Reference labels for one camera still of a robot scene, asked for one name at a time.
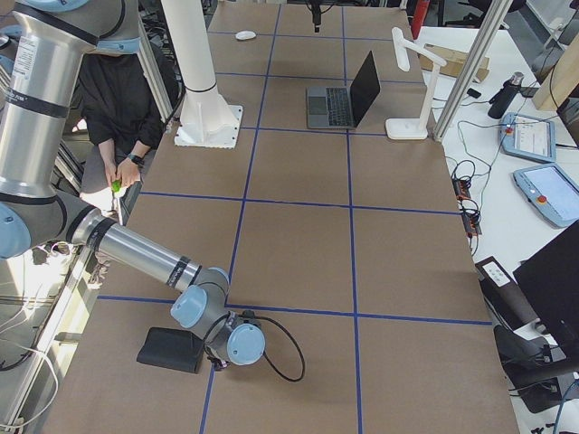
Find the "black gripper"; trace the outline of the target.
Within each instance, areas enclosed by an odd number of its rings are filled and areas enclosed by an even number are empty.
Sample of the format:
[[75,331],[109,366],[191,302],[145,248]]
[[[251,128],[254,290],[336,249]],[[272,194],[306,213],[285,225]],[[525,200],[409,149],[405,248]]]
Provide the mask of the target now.
[[227,361],[215,357],[212,354],[206,354],[206,357],[215,371],[223,371],[229,366]]
[[320,26],[321,26],[322,1],[321,0],[309,0],[308,3],[309,3],[310,12],[312,13],[312,23],[313,23],[313,27],[314,27],[314,33],[319,33],[320,32]]

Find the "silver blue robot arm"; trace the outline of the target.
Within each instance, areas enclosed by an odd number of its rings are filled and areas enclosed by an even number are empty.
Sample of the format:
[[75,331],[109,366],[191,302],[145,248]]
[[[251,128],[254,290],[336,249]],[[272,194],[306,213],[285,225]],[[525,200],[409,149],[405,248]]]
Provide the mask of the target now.
[[256,363],[266,340],[254,319],[225,307],[229,279],[52,188],[51,174],[86,54],[138,54],[152,89],[162,80],[134,1],[19,1],[23,32],[1,120],[1,256],[49,240],[100,251],[179,292],[172,317],[217,366]]

